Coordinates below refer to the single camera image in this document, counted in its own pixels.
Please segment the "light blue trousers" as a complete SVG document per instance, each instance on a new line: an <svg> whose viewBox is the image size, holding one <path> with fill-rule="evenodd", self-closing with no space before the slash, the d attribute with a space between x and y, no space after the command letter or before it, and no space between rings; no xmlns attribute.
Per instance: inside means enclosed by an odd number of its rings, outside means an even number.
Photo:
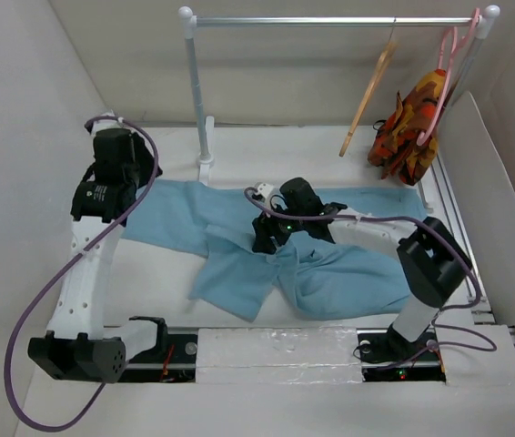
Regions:
<svg viewBox="0 0 515 437"><path fill-rule="evenodd" d="M273 288L314 320L397 313L408 300L399 262L376 251L297 232L273 255L253 252L257 215L241 189L158 180L130 214L123 237L205 258L190 298L247 321Z"/></svg>

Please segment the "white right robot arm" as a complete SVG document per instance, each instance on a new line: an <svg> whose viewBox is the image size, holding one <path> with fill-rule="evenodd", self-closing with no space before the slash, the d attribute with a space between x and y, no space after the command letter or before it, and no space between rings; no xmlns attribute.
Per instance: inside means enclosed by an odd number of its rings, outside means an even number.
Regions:
<svg viewBox="0 0 515 437"><path fill-rule="evenodd" d="M361 361L393 368L438 349L428 328L461 282L474 278L468 255L439 219L375 218L342 203L325 203L304 178L280 188L259 183L244 195L260 210L252 221L256 253L273 254L291 234L304 231L313 239L375 251L400 264L409 299L384 335L360 342L353 353Z"/></svg>

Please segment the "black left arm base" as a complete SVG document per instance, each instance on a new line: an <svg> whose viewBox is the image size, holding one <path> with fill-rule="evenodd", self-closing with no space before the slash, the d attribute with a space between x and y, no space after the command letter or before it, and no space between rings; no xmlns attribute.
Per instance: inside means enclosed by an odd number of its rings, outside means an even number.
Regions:
<svg viewBox="0 0 515 437"><path fill-rule="evenodd" d="M190 383L196 381L198 329L168 330L162 351L143 351L132 358L119 378L122 383Z"/></svg>

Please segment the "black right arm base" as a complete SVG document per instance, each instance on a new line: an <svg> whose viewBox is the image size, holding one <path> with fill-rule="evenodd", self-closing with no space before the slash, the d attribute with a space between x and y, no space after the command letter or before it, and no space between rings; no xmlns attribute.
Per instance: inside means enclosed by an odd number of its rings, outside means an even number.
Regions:
<svg viewBox="0 0 515 437"><path fill-rule="evenodd" d="M357 339L352 355L360 361L366 383L446 381L441 357L428 349L428 342L437 339L432 329L412 343L399 340L387 329L357 330Z"/></svg>

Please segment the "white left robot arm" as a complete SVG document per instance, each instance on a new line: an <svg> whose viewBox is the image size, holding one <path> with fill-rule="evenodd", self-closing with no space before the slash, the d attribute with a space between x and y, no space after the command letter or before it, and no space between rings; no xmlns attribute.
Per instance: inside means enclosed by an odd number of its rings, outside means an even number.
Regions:
<svg viewBox="0 0 515 437"><path fill-rule="evenodd" d="M60 381L115 383L139 354L163 359L169 348L163 319L134 316L106 327L104 309L113 258L128 217L162 170L151 138L111 112L88 120L93 163L72 199L69 267L46 333L28 344L29 358Z"/></svg>

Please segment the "wooden clothes hanger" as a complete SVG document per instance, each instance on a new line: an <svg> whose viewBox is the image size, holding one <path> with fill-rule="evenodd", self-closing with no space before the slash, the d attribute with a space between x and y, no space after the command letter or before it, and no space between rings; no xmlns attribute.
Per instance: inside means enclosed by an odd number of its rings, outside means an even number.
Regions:
<svg viewBox="0 0 515 437"><path fill-rule="evenodd" d="M393 34L394 34L396 23L397 23L397 18L394 18L391 23L389 40L386 43L386 45L384 46L384 48L379 56L379 59L377 61L377 64L375 65L373 74L369 80L369 83L364 92L364 95L358 105L358 109L352 119L350 126L349 126L348 133L346 134L344 141L342 143L342 146L340 148L340 151L338 153L338 155L341 158L345 156L345 154L348 150L348 147L352 141L352 138L354 137L355 131L360 123L360 120L362 119L362 116L364 115L364 113L369 105L370 99L375 94L375 92L379 86L379 83L381 82L381 80L394 56L395 50L397 48L397 44L393 41Z"/></svg>

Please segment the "pink plastic clothes hanger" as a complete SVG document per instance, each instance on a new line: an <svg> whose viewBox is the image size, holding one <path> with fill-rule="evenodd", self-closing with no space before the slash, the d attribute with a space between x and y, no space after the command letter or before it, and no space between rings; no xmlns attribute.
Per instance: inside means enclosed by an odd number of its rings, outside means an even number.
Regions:
<svg viewBox="0 0 515 437"><path fill-rule="evenodd" d="M449 82L451 79L454 60L456 58L457 53L473 37L476 27L479 23L479 20L480 20L480 9L478 7L476 7L474 9L472 17L470 19L469 29L462 38L458 37L458 28L456 26L448 28L443 34L442 41L441 41L440 48L439 48L438 69L442 68L443 59L444 59L444 50L446 48L447 39L448 39L448 36L451 36L451 42L449 45L448 63L447 63L447 66L444 68L444 70L445 70L444 82L443 82L442 88L440 90L439 100L438 100L438 104L436 105L434 116L431 119L428 128L425 131L421 132L418 136L417 145L420 147L422 147L427 142L427 140L433 133L436 125L438 124L439 116L440 116L440 113L444 106L444 100L449 91Z"/></svg>

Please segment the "orange camouflage garment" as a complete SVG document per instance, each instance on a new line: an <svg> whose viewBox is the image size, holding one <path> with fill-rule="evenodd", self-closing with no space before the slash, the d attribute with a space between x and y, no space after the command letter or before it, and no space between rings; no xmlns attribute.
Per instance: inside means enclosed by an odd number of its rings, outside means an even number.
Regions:
<svg viewBox="0 0 515 437"><path fill-rule="evenodd" d="M429 169L438 153L437 132L432 131L423 144L418 140L436 115L445 76L445 70L433 70L406 97L396 97L395 112L379 127L368 152L368 163L382 168L382 178L397 176L414 186Z"/></svg>

